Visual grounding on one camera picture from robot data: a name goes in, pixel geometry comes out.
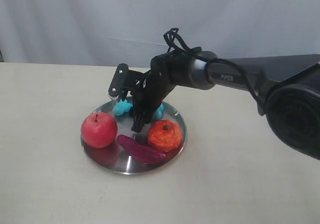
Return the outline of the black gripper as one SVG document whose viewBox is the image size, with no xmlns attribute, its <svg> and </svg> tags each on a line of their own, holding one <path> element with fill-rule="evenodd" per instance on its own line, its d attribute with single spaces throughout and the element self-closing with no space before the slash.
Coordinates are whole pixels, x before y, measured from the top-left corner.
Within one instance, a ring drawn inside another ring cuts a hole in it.
<svg viewBox="0 0 320 224">
<path fill-rule="evenodd" d="M 120 102 L 130 92 L 132 107 L 129 113 L 133 132 L 140 133 L 151 122 L 153 113 L 176 86 L 193 86 L 192 61 L 193 56 L 186 53 L 165 53 L 153 57 L 146 72 L 131 70 L 125 63 L 117 66 L 108 95 L 113 101 Z"/>
</svg>

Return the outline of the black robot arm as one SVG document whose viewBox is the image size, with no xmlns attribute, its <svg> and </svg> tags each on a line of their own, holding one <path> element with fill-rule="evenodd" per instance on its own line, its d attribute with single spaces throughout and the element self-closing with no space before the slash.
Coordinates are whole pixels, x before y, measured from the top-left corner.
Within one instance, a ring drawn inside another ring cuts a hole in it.
<svg viewBox="0 0 320 224">
<path fill-rule="evenodd" d="M 132 130 L 149 124 L 177 86 L 210 90 L 215 85 L 247 91 L 273 133 L 290 148 L 320 157 L 320 57 L 318 54 L 221 59 L 211 51 L 173 50 L 151 59 L 147 72 L 117 66 L 108 94 L 132 96 Z"/>
</svg>

